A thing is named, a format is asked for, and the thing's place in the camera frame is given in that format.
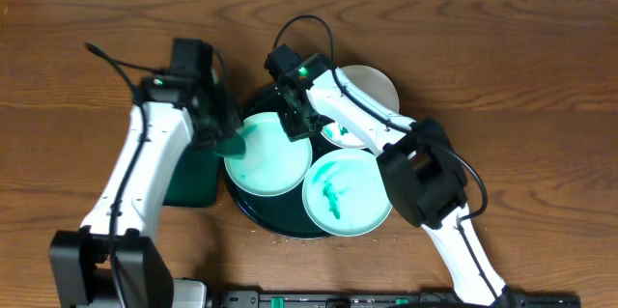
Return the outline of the green scrubbing sponge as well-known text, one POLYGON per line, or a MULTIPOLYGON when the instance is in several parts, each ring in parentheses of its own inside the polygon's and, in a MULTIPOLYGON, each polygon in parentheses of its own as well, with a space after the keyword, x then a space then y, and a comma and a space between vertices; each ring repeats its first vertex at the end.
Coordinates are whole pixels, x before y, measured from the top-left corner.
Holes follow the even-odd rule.
POLYGON ((234 132, 232 136, 219 140, 213 150, 223 158, 244 159, 246 144, 243 137, 234 132))

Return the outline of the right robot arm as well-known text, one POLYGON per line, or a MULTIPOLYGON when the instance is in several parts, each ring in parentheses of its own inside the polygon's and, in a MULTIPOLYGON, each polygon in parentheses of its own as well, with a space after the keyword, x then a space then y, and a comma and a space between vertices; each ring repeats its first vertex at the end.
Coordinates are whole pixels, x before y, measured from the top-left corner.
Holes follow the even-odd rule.
POLYGON ((437 121, 416 122, 390 110, 321 53, 302 60, 280 46, 267 55, 265 68, 287 103, 279 118, 290 140, 311 137, 332 122, 344 126, 376 155, 388 200, 409 224, 427 232, 460 301, 513 304, 472 225, 481 212, 470 210, 464 189, 479 176, 437 121))

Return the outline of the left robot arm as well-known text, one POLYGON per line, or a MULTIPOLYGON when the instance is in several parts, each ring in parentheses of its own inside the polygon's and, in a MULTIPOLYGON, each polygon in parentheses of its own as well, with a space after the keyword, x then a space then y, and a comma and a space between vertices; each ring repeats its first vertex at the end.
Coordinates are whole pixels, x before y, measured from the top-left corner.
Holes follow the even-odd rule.
POLYGON ((158 72, 134 86, 125 143, 106 187, 75 231, 59 231, 49 258, 64 307, 204 307, 207 286, 172 276, 156 248, 178 162, 195 144, 217 146, 238 127, 235 102, 213 69, 158 72))

